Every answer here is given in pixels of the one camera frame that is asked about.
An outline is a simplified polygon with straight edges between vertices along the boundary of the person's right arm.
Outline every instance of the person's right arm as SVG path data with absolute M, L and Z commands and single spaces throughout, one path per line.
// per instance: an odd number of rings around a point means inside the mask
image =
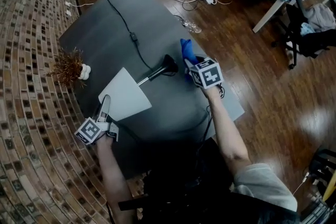
M 203 92 L 209 100 L 219 150 L 231 173 L 235 175 L 241 168 L 251 164 L 247 148 L 222 104 L 218 87 L 211 87 Z

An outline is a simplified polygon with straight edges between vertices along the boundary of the brown dried plant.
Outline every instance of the brown dried plant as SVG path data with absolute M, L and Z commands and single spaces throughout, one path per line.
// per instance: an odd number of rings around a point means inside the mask
M 49 74 L 58 80 L 61 86 L 74 87 L 76 81 L 80 81 L 82 87 L 85 85 L 78 79 L 83 63 L 80 54 L 81 52 L 75 48 L 69 53 L 60 49 L 59 54 L 55 55 L 55 64 Z

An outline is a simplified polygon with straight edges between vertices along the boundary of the white lampshade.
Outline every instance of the white lampshade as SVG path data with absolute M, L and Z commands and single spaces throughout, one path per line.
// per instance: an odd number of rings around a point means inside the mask
M 100 93 L 98 96 L 100 102 L 106 94 L 111 97 L 109 115 L 116 121 L 152 107 L 146 95 L 124 67 Z

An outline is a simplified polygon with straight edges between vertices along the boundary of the forearm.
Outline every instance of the forearm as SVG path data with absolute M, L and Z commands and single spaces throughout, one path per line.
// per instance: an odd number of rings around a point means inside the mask
M 209 104 L 220 152 L 232 173 L 235 174 L 240 168 L 250 164 L 246 145 L 219 95 L 209 98 Z
M 102 172 L 105 194 L 117 224 L 133 223 L 135 210 L 120 211 L 118 202 L 132 199 L 127 182 L 119 168 L 109 143 L 97 142 L 99 165 Z

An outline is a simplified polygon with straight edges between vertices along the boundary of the person's left arm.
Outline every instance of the person's left arm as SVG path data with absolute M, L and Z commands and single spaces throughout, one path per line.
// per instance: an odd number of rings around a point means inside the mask
M 132 194 L 112 152 L 113 139 L 104 135 L 97 141 L 98 159 L 103 176 L 106 199 L 116 224 L 136 223 L 135 210 L 121 211 L 118 203 L 132 199 Z

